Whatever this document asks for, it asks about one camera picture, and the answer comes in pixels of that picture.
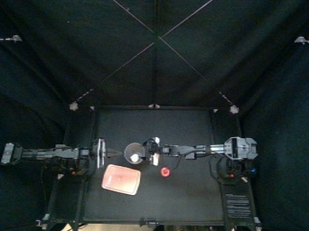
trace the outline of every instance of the cable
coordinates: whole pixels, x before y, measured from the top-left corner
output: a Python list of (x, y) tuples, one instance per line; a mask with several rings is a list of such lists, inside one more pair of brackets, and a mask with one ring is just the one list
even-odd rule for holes
[(79, 229), (83, 229), (84, 227), (87, 227), (88, 226), (88, 224), (80, 224), (79, 225)]
[(180, 159), (182, 159), (182, 156), (179, 156), (179, 160), (178, 160), (176, 166), (172, 168), (172, 170), (175, 170), (179, 167), (179, 161), (180, 161)]

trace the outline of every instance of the red object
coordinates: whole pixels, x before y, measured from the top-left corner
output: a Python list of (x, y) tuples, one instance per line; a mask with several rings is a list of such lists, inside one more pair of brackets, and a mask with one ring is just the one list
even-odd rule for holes
[(167, 177), (170, 175), (170, 169), (167, 167), (164, 167), (164, 168), (160, 169), (160, 175), (163, 177)]

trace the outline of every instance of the metal frame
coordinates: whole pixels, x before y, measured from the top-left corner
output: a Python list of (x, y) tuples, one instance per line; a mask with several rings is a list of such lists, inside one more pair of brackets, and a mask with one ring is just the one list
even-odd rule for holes
[[(140, 110), (148, 110), (151, 108), (147, 107), (139, 107), (139, 106), (103, 106), (101, 108), (104, 109), (140, 109)], [(202, 107), (163, 107), (162, 109), (167, 109), (167, 110), (207, 110), (206, 108)], [(211, 140), (212, 143), (216, 143), (216, 138), (215, 138), (215, 132), (216, 132), (216, 128), (214, 125), (214, 120), (215, 120), (215, 113), (211, 110), (207, 110), (208, 114), (210, 114), (210, 129), (211, 129)], [(93, 112), (93, 116), (92, 116), (92, 136), (93, 136), (93, 132), (95, 132), (95, 118), (96, 118), (96, 111)], [(239, 124), (239, 118), (236, 115), (232, 115), (232, 117), (235, 118), (235, 126), (238, 128), (238, 135), (240, 135), (240, 124)], [(84, 177), (80, 181), (80, 187), (79, 187), (79, 199), (77, 199), (77, 209), (76, 209), (76, 213), (75, 213), (75, 220), (67, 220), (67, 219), (61, 219), (60, 217), (54, 217), (54, 203), (56, 203), (56, 194), (57, 194), (57, 189), (59, 189), (59, 179), (54, 180), (54, 185), (53, 185), (53, 191), (52, 191), (52, 195), (50, 195), (50, 200), (49, 200), (49, 204), (48, 204), (48, 209), (46, 209), (46, 214), (49, 214), (49, 219), (46, 219), (46, 230), (50, 230), (52, 226), (56, 223), (68, 223), (71, 225), (71, 228), (73, 231), (79, 230), (79, 224), (84, 223), (84, 224), (136, 224), (136, 222), (125, 222), (125, 221), (84, 221), (83, 220), (83, 208), (84, 208), (84, 203), (85, 203), (85, 199), (84, 199), (84, 195), (85, 195), (85, 189), (87, 189), (87, 185), (88, 185), (88, 178)], [(236, 225), (242, 225), (242, 226), (247, 226), (251, 230), (254, 229), (254, 218), (255, 218), (255, 210), (254, 210), (254, 203), (252, 203), (252, 190), (251, 190), (251, 184), (250, 182), (247, 182), (247, 191), (246, 191), (246, 195), (248, 196), (250, 199), (250, 206), (251, 206), (251, 214), (252, 214), (252, 219), (251, 219), (251, 223), (231, 223), (228, 220), (228, 216), (227, 216), (227, 210), (226, 210), (226, 198), (224, 198), (224, 191), (227, 189), (227, 187), (230, 187), (228, 184), (224, 184), (224, 182), (219, 183), (219, 190), (220, 190), (220, 197), (222, 197), (222, 211), (223, 211), (223, 220), (222, 222), (195, 222), (195, 223), (190, 223), (187, 224), (186, 222), (178, 222), (178, 224), (170, 224), (170, 221), (157, 221), (157, 220), (140, 220), (139, 221), (139, 225), (147, 225), (147, 226), (157, 226), (157, 225), (174, 225), (174, 226), (224, 226), (226, 230), (230, 231), (230, 229), (236, 226)]]

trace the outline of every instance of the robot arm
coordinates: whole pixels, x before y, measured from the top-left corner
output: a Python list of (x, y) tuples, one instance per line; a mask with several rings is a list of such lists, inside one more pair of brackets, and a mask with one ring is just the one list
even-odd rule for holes
[(166, 145), (163, 147), (159, 146), (155, 139), (149, 139), (143, 143), (143, 146), (143, 159), (145, 160), (147, 157), (155, 153), (164, 154), (167, 156), (184, 156), (187, 160), (194, 160), (198, 157), (204, 157), (212, 153), (224, 155), (232, 161), (252, 160), (256, 156), (255, 141), (251, 138), (231, 137), (227, 139), (224, 144), (215, 145)]
[(1, 165), (14, 165), (21, 160), (46, 161), (59, 173), (93, 174), (96, 168), (103, 168), (104, 158), (120, 155), (119, 151), (105, 148), (104, 139), (92, 142), (92, 149), (71, 148), (63, 144), (53, 149), (24, 149), (16, 143), (6, 143)]

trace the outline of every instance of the black curtain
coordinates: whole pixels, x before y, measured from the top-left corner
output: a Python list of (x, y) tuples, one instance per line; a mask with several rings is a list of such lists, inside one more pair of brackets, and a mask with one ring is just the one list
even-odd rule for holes
[(309, 47), (291, 45), (279, 59), (259, 79), (242, 126), (258, 142), (252, 191), (263, 230), (301, 231), (309, 227)]

